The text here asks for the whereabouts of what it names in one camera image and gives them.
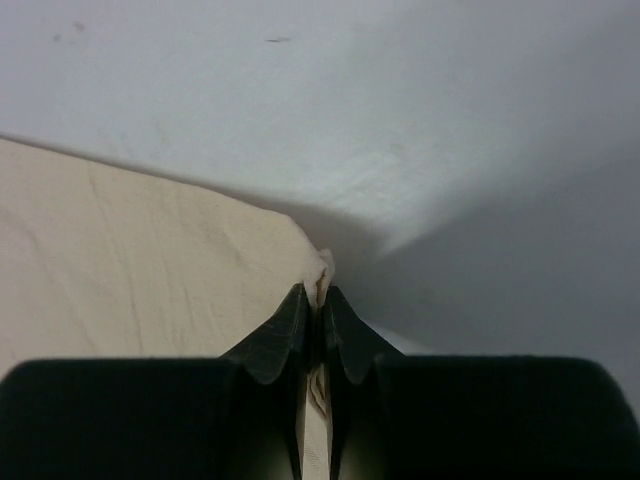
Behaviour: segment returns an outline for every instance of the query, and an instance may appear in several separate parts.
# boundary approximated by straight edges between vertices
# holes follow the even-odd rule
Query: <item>beige cloth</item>
[[[0,140],[0,374],[30,358],[217,356],[332,274],[288,217]],[[307,408],[305,478],[328,478]]]

